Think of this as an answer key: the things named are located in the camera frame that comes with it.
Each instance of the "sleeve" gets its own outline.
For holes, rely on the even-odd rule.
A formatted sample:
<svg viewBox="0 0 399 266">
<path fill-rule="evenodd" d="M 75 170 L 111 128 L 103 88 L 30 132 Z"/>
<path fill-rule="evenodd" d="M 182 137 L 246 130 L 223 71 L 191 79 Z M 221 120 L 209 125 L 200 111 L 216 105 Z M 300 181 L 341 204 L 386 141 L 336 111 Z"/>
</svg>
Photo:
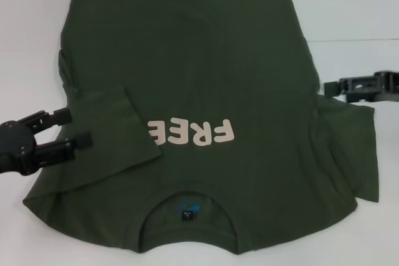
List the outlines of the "sleeve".
<svg viewBox="0 0 399 266">
<path fill-rule="evenodd" d="M 329 131 L 332 155 L 355 197 L 378 202 L 374 108 L 318 96 L 320 117 Z"/>
<path fill-rule="evenodd" d="M 90 131 L 94 145 L 76 151 L 75 160 L 44 168 L 26 199 L 91 184 L 161 155 L 123 87 L 81 90 L 68 106 L 73 122 L 57 139 Z"/>
</svg>

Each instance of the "white lettering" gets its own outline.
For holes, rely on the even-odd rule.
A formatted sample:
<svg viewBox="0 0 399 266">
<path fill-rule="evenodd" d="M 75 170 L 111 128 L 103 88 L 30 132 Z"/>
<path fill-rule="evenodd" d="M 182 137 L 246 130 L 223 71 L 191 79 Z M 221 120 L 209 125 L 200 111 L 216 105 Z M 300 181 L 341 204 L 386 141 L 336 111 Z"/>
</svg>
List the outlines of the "white lettering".
<svg viewBox="0 0 399 266">
<path fill-rule="evenodd" d="M 231 123 L 229 120 L 223 120 L 222 127 L 216 127 L 214 129 L 215 133 L 224 133 L 223 136 L 215 136 L 214 140 L 217 143 L 224 143 L 226 141 L 231 141 L 234 139 L 233 128 L 231 127 Z"/>
<path fill-rule="evenodd" d="M 197 146 L 209 146 L 212 143 L 212 129 L 211 125 L 206 121 L 204 122 L 204 128 L 202 129 L 196 123 L 192 123 L 190 125 L 191 129 L 196 131 L 193 141 Z"/>
<path fill-rule="evenodd" d="M 184 145 L 188 143 L 188 120 L 182 118 L 172 118 L 172 123 L 180 125 L 180 127 L 170 127 L 172 133 L 179 134 L 180 137 L 169 136 L 168 141 L 175 145 Z"/>
<path fill-rule="evenodd" d="M 149 127 L 156 127 L 154 130 L 148 131 L 151 136 L 157 137 L 155 143 L 160 146 L 166 143 L 165 122 L 164 121 L 149 121 Z"/>
</svg>

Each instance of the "folded t-shirt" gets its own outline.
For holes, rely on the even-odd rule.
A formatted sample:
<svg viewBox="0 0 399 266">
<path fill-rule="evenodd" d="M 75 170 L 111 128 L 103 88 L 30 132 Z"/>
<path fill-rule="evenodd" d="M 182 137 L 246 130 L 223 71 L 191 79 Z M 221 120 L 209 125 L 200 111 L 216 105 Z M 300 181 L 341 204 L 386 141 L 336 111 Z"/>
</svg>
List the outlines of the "folded t-shirt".
<svg viewBox="0 0 399 266">
<path fill-rule="evenodd" d="M 94 146 L 24 204 L 64 234 L 240 254 L 378 201 L 373 109 L 317 94 L 292 0 L 71 0 L 59 68 Z"/>
</svg>

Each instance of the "t-shirt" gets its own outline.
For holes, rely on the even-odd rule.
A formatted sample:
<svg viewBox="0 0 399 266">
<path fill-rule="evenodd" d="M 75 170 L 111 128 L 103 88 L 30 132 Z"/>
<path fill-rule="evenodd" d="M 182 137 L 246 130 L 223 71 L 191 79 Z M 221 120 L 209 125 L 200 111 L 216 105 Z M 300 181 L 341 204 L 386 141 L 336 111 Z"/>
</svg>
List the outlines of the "t-shirt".
<svg viewBox="0 0 399 266">
<path fill-rule="evenodd" d="M 71 0 L 59 70 L 94 146 L 24 204 L 64 234 L 240 254 L 378 201 L 374 111 L 318 95 L 292 0 Z"/>
</svg>

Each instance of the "white surface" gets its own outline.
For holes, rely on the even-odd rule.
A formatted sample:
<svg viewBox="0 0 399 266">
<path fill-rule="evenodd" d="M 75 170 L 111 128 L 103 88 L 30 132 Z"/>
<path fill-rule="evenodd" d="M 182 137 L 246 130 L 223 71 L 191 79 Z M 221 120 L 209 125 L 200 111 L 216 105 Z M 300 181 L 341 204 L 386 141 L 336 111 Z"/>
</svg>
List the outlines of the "white surface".
<svg viewBox="0 0 399 266">
<path fill-rule="evenodd" d="M 57 71 L 59 36 L 70 0 L 0 0 L 0 123 L 65 106 Z M 399 71 L 398 0 L 294 0 L 323 82 L 374 71 Z M 0 265 L 399 265 L 399 103 L 376 111 L 380 203 L 359 200 L 339 224 L 294 242 L 235 256 L 194 242 L 145 254 L 109 249 L 44 225 L 22 199 L 36 176 L 0 176 Z M 58 129 L 39 135 L 53 140 Z"/>
</svg>

